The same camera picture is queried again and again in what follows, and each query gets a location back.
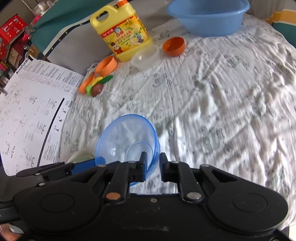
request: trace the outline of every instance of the red box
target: red box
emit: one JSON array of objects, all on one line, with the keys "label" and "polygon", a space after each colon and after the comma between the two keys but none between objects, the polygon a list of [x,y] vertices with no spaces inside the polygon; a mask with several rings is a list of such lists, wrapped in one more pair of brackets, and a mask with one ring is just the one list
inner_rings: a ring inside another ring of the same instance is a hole
[{"label": "red box", "polygon": [[0,59],[6,63],[11,44],[21,35],[27,24],[16,14],[0,28]]}]

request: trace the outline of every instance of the patterned fabric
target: patterned fabric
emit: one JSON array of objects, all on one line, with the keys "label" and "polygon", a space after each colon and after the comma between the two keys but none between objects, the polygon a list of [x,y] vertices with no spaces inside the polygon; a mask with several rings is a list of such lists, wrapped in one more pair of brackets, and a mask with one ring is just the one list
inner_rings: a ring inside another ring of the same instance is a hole
[{"label": "patterned fabric", "polygon": [[249,0],[249,14],[264,19],[296,47],[296,0]]},{"label": "patterned fabric", "polygon": [[[289,225],[296,212],[296,49],[250,15],[230,36],[195,37],[177,20],[151,35],[159,46],[182,36],[184,54],[168,58],[161,51],[162,60],[147,71],[120,63],[96,98],[78,94],[63,128],[60,161],[94,151],[112,120],[139,114],[155,126],[169,160],[195,168],[208,163],[281,193]],[[157,168],[131,191],[174,193],[177,187],[162,183]]]}]

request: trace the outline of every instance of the orange cup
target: orange cup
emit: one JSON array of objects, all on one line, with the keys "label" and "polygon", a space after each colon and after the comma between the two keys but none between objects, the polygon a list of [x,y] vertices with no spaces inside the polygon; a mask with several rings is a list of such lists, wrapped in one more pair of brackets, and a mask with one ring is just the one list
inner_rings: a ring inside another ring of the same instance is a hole
[{"label": "orange cup", "polygon": [[96,73],[101,77],[106,77],[111,74],[117,68],[117,61],[113,56],[108,56],[104,58],[96,67]]},{"label": "orange cup", "polygon": [[185,50],[185,41],[181,37],[170,38],[163,44],[163,51],[171,57],[182,54]]},{"label": "orange cup", "polygon": [[78,92],[82,95],[86,94],[86,88],[87,86],[90,84],[90,82],[93,80],[94,78],[94,72],[91,72],[88,76],[88,78],[82,82],[82,84],[80,85]]}]

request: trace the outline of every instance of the white bowl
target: white bowl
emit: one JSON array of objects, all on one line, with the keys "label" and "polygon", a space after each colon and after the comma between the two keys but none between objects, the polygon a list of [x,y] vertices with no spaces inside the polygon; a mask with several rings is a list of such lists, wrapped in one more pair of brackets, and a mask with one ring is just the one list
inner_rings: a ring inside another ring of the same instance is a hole
[{"label": "white bowl", "polygon": [[131,59],[131,64],[140,70],[147,70],[160,60],[157,45],[149,45],[140,49]]}]

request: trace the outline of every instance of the cartoon label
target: cartoon label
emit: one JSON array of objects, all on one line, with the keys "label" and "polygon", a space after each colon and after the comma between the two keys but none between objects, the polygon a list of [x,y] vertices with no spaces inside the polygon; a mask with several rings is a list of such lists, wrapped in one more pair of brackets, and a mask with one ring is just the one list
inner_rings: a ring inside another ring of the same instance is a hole
[{"label": "cartoon label", "polygon": [[149,39],[137,14],[101,34],[115,55],[128,51]]}]

